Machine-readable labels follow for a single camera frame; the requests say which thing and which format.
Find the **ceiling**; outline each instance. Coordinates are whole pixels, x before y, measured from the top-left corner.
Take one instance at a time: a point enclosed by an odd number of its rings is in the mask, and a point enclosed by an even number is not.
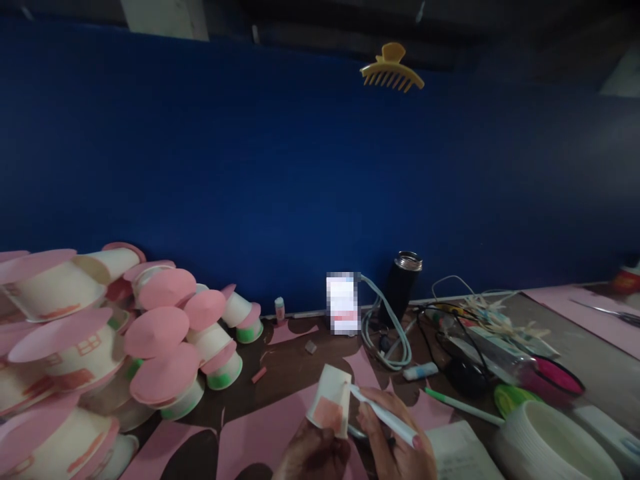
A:
[[[598,86],[640,38],[628,0],[182,1],[202,2],[209,36],[364,61],[399,41],[411,67],[517,81]],[[121,0],[0,0],[4,15],[24,8],[36,21],[127,26]]]

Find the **smartphone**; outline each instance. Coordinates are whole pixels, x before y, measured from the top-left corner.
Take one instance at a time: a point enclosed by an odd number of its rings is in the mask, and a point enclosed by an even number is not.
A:
[[[335,335],[360,331],[359,278],[354,272],[327,272],[327,316]]]

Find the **wooden table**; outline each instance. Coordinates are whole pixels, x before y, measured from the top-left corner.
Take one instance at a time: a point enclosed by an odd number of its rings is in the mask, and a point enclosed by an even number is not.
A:
[[[636,435],[640,433],[640,375],[638,375],[640,362],[524,295],[512,297],[505,304],[507,306],[505,313],[510,316],[514,324],[526,325],[534,320],[537,322],[536,327],[550,328],[552,334],[545,340],[562,354],[562,364],[570,368],[587,386],[586,400],[600,407]],[[413,318],[415,318],[414,314],[406,314],[403,324],[407,324]],[[353,373],[350,365],[343,358],[358,351],[361,346],[360,336],[349,338],[331,335],[324,326],[322,318],[297,319],[290,321],[289,324],[291,330],[297,333],[308,331],[313,325],[318,326],[318,332],[277,345],[266,345],[266,341],[271,338],[273,327],[265,325],[262,338],[250,345],[238,346],[238,352],[244,362],[238,380],[223,391],[215,392],[207,389],[198,406],[180,422],[212,427],[220,432],[223,410],[224,423],[228,423],[270,405],[316,383],[326,363]],[[446,364],[449,357],[435,342],[435,330],[428,327],[425,332],[431,342],[437,364]],[[418,363],[431,361],[424,338],[418,328],[412,329],[408,338],[414,360]],[[305,351],[305,344],[309,340],[317,345],[313,355]],[[413,405],[416,402],[418,390],[425,386],[424,380],[408,383],[400,374],[389,372],[371,358],[370,361],[381,388],[385,388],[387,383],[392,381],[396,394],[407,405]],[[261,366],[267,368],[267,373],[254,385],[251,377],[260,370]],[[493,403],[492,393],[475,401],[465,399],[454,390],[442,373],[430,377],[429,383],[436,391],[499,416]],[[357,406],[357,401],[351,402],[352,419],[357,414]],[[484,444],[489,444],[497,427],[460,411],[454,413],[452,421],[460,418],[469,422]],[[131,433],[138,436],[143,445],[159,422],[159,415],[156,414],[146,424]],[[365,468],[370,476],[375,478],[371,452],[362,446],[358,448]],[[217,454],[216,437],[208,431],[199,433],[190,438],[173,456],[162,478],[166,480],[214,479]],[[254,465],[242,472],[238,478],[270,479],[271,472],[264,465]]]

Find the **hand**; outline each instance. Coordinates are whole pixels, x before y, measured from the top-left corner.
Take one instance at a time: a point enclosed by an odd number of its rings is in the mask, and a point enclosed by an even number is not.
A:
[[[316,428],[306,418],[289,442],[272,480],[334,480],[345,474],[351,447],[332,429]]]
[[[358,421],[369,436],[379,480],[437,480],[438,471],[431,442],[416,425],[402,400],[393,393],[378,389],[362,387],[360,392],[418,432],[413,438],[413,446],[394,435],[395,445],[389,448],[380,420],[369,404],[360,402]]]

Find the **eraser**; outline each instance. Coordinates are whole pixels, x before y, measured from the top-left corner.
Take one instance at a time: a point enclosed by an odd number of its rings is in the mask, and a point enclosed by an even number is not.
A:
[[[316,344],[314,342],[312,342],[311,340],[309,340],[307,342],[307,344],[305,345],[305,350],[308,351],[310,354],[314,354],[316,349],[318,347],[316,346]]]
[[[262,367],[258,373],[256,373],[254,376],[252,376],[251,381],[254,382],[254,383],[258,382],[258,380],[260,380],[262,377],[265,376],[266,372],[267,372],[267,368],[266,367]]]

